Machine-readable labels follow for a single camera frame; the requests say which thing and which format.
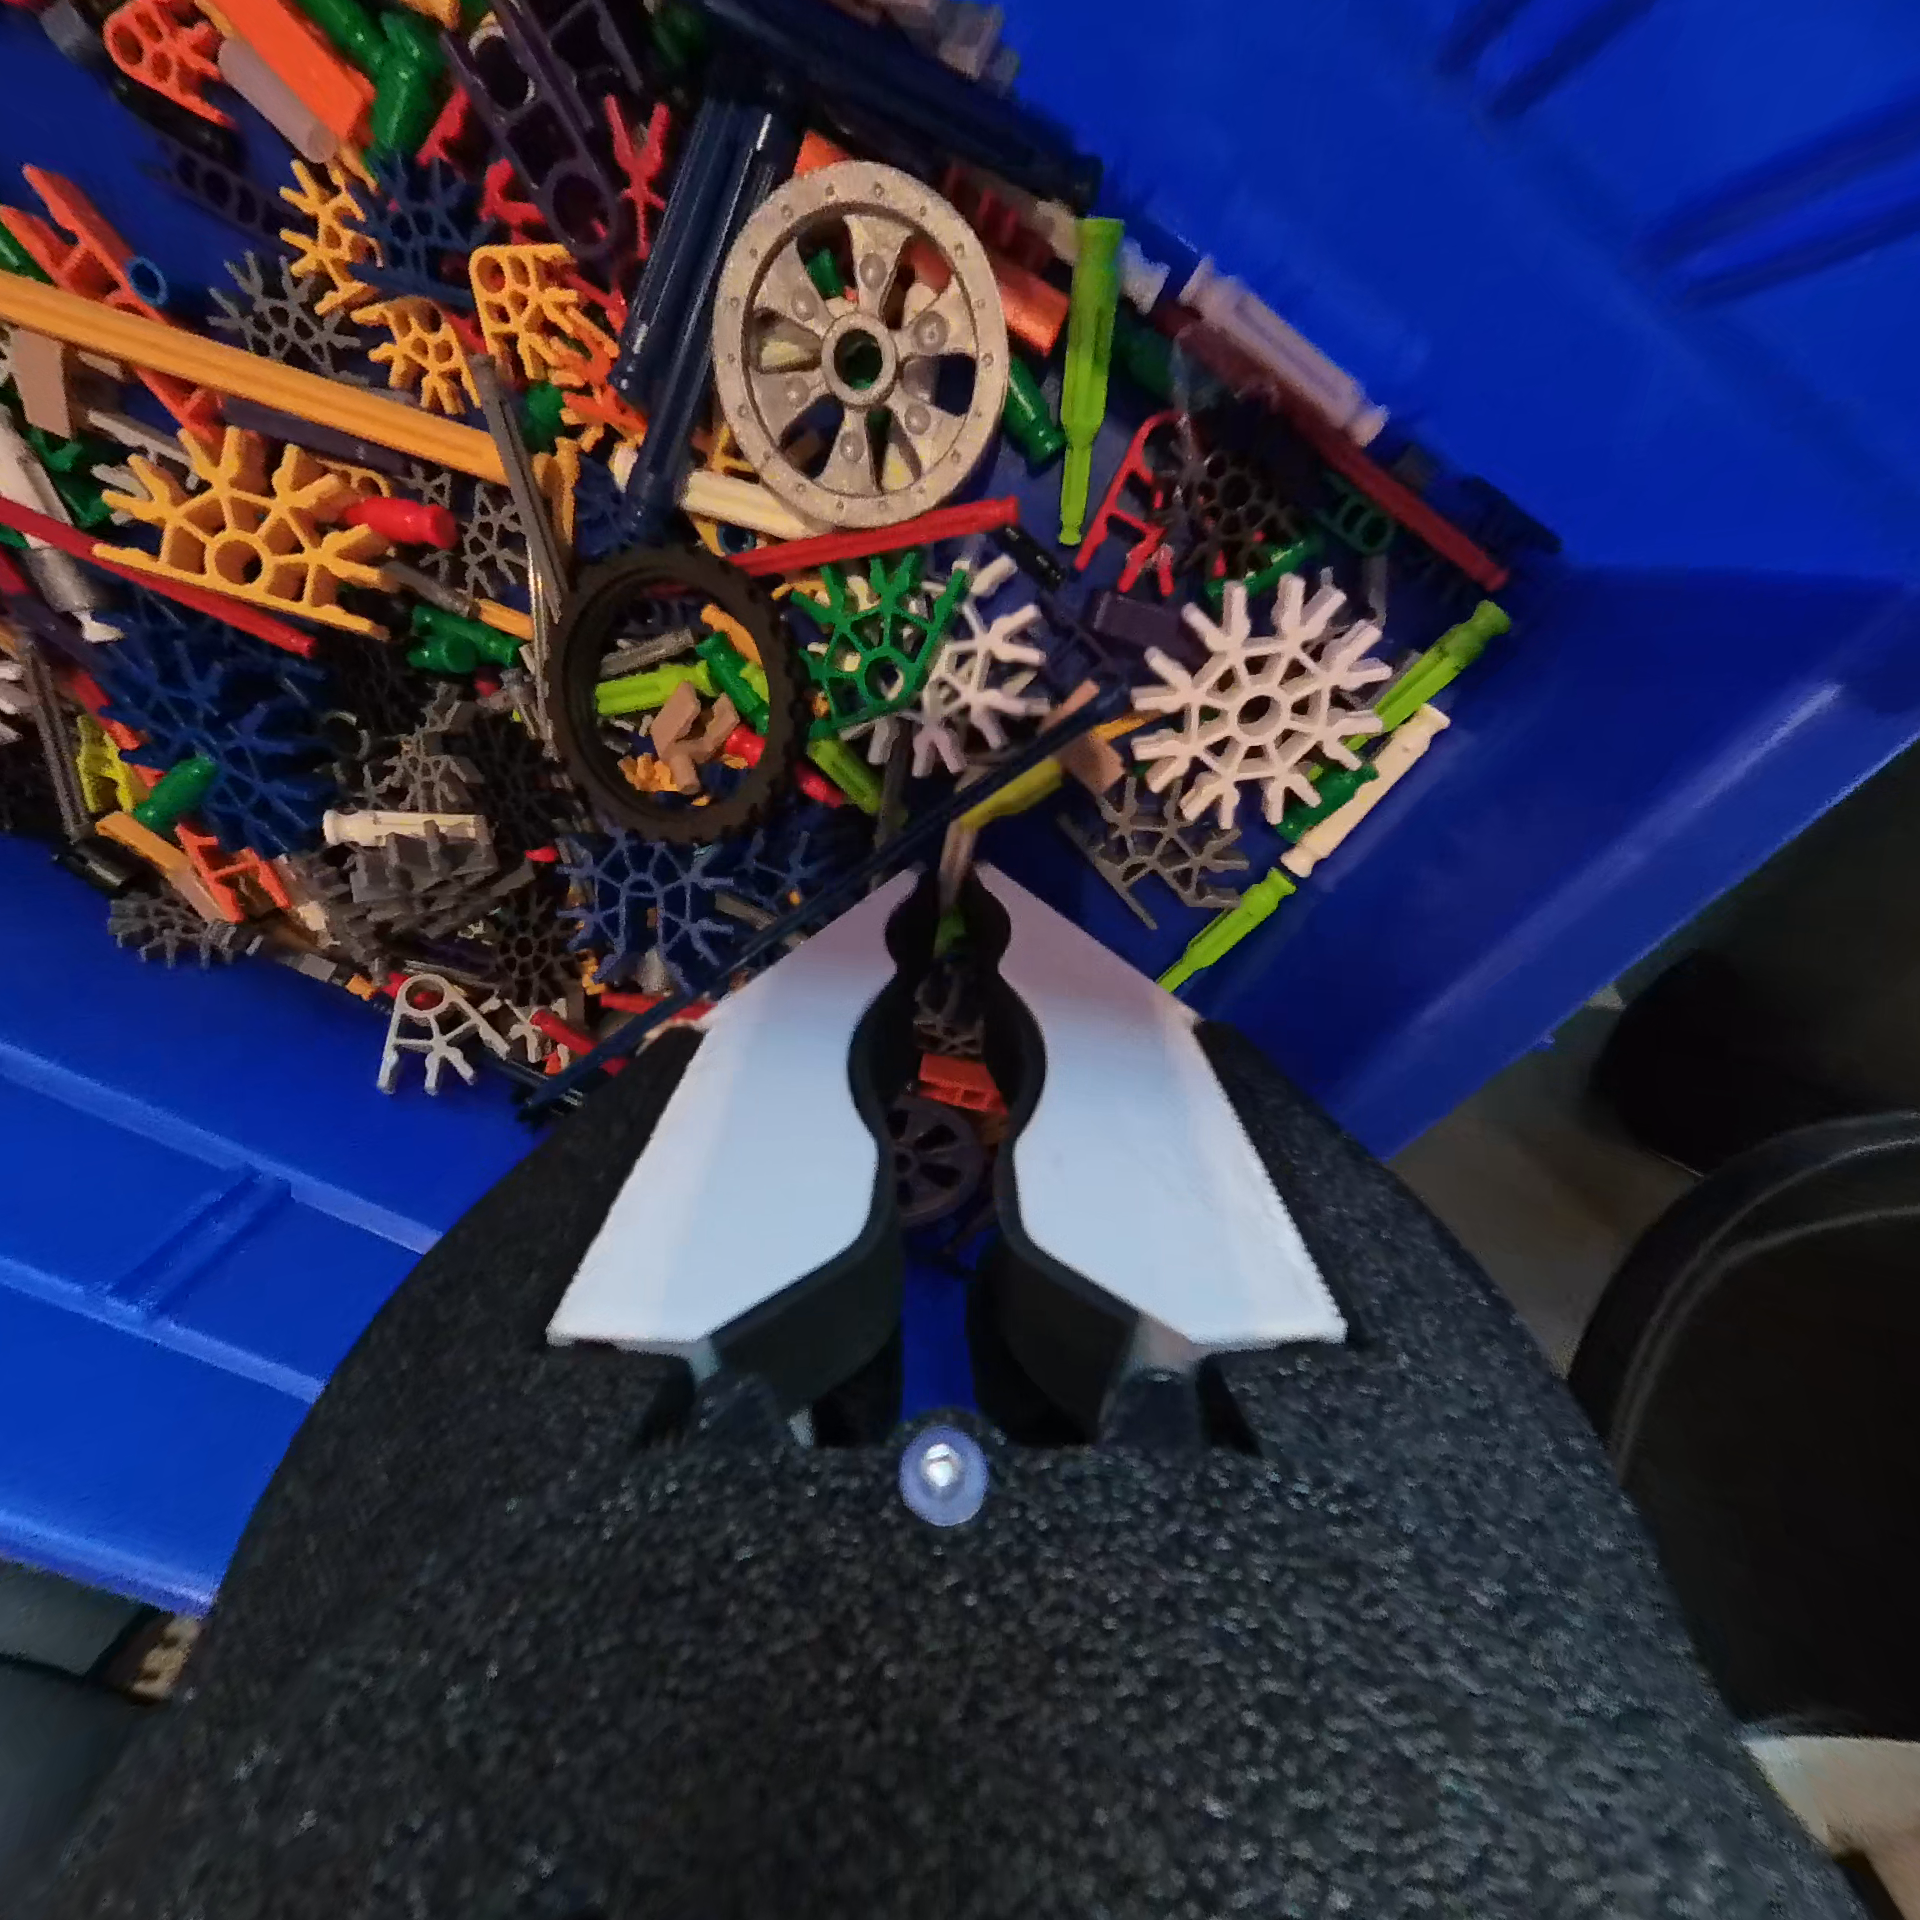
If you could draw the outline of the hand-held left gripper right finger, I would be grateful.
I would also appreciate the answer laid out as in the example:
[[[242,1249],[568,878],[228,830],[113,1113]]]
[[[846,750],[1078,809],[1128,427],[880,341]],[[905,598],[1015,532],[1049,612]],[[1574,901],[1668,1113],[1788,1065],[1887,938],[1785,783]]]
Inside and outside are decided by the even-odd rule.
[[[1198,1041],[1150,975],[989,865],[998,980],[1040,1031],[1012,1138],[1038,1255],[1135,1314],[1150,1354],[1341,1345],[1349,1326]]]

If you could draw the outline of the black toy tyre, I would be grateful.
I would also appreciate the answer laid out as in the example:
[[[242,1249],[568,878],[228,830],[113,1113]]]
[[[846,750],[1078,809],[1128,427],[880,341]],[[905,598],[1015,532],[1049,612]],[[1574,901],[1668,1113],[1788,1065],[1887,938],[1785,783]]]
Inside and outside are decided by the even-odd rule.
[[[598,737],[596,666],[629,614],[670,597],[732,614],[758,647],[765,676],[760,754],[721,801],[670,804],[640,794]],[[586,566],[574,586],[545,666],[545,715],[568,778],[608,825],[640,838],[705,847],[758,830],[797,772],[810,707],[805,662],[767,594],[729,559],[697,545],[649,545]]]

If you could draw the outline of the pile of colourful toy pieces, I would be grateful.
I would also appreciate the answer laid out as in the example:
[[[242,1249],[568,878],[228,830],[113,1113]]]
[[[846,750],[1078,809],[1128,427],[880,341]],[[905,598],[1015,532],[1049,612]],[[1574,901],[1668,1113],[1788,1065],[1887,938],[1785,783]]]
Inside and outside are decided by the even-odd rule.
[[[930,811],[1055,825],[1178,993],[1293,897],[1508,635],[1498,546],[1388,412],[1208,258],[1100,219],[1100,162],[1015,99],[1004,5],[5,5],[150,130],[150,181],[256,246],[166,279],[79,181],[5,205],[5,833],[176,965],[266,953],[420,1065],[556,1086],[690,1025],[898,865]],[[774,189],[877,161],[988,249],[998,437],[938,510],[797,516],[736,447],[712,297]],[[580,573],[697,545],[774,604],[805,759],[705,847],[608,828],[545,715]],[[1287,573],[1383,626],[1356,771],[1278,828],[1183,823],[1134,759],[1142,649]],[[754,637],[642,604],[596,666],[640,794],[760,757]]]

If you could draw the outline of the black perforated tray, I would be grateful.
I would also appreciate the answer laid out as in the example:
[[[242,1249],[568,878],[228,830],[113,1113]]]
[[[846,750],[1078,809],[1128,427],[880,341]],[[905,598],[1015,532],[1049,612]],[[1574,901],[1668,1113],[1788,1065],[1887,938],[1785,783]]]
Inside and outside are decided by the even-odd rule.
[[[1822,1070],[1710,950],[1626,1004],[1591,1091],[1687,1172],[1569,1386],[1696,1653],[1766,1733],[1916,1741],[1916,1095]]]

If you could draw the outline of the grey spoked toy wheel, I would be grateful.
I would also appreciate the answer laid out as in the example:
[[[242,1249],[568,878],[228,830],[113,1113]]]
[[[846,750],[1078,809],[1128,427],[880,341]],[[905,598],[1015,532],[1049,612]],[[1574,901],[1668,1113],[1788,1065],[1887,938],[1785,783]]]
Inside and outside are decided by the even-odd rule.
[[[877,530],[938,510],[989,454],[1012,386],[988,255],[927,183],[839,161],[740,226],[711,309],[736,447],[797,516]]]

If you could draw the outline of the white snowflake connector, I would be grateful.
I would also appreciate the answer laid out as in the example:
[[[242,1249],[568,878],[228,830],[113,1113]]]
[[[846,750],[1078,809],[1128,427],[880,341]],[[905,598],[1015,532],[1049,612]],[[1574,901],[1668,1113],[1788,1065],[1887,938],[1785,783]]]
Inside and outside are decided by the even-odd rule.
[[[1290,571],[1254,617],[1247,589],[1232,583],[1218,612],[1189,606],[1182,623],[1199,659],[1150,645],[1132,690],[1142,717],[1135,769],[1167,811],[1229,830],[1254,795],[1278,828],[1288,806],[1313,801],[1313,764],[1357,769],[1352,740],[1383,726],[1364,698],[1389,667],[1375,651],[1381,621],[1349,614],[1341,589]]]

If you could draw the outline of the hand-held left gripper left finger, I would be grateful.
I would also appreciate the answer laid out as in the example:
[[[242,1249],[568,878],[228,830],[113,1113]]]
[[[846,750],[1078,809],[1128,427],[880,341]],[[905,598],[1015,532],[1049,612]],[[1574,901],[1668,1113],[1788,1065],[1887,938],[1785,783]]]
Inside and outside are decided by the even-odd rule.
[[[705,1020],[545,1323],[550,1347],[888,1347],[903,1297],[888,1113],[936,918],[936,882],[908,868]]]

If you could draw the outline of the blue plastic bin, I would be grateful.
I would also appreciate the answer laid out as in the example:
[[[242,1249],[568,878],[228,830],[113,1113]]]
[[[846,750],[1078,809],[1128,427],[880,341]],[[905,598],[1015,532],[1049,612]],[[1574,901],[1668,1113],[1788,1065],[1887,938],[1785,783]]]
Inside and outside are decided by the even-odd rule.
[[[1190,1001],[1398,1151],[1916,740],[1916,5],[1006,5],[1132,231],[1564,545]],[[204,1612],[309,1404],[533,1143],[5,841],[5,1557]]]

